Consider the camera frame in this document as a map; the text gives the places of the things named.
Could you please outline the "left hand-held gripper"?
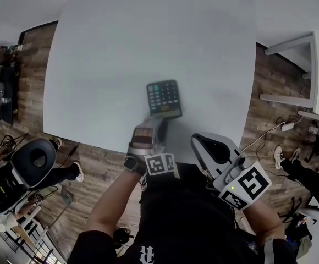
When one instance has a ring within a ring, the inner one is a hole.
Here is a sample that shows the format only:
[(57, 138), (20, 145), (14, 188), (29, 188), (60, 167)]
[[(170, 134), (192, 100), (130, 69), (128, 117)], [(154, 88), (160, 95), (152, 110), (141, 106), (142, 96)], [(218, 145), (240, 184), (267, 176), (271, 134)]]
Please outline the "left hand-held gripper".
[(152, 148), (134, 148), (132, 135), (125, 157), (126, 169), (140, 175), (150, 176), (175, 172), (177, 167), (174, 155), (165, 152), (168, 120), (161, 116), (148, 116), (135, 128), (137, 127), (153, 129)]

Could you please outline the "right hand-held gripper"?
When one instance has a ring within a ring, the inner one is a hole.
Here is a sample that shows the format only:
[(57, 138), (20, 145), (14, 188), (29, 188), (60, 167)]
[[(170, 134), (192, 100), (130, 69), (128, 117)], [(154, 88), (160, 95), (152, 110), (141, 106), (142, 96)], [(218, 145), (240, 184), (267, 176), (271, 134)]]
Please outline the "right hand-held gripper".
[(210, 174), (218, 197), (239, 211), (251, 206), (272, 185), (260, 163), (240, 153), (237, 145), (226, 136), (194, 133), (191, 147), (201, 167)]

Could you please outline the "person's left hand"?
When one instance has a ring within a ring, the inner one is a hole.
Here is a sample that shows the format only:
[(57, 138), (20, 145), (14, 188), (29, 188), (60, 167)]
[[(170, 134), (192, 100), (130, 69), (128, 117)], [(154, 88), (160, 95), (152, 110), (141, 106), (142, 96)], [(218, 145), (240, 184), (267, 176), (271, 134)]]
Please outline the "person's left hand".
[(153, 129), (137, 127), (133, 134), (133, 147), (137, 149), (151, 149), (152, 148), (152, 133)]

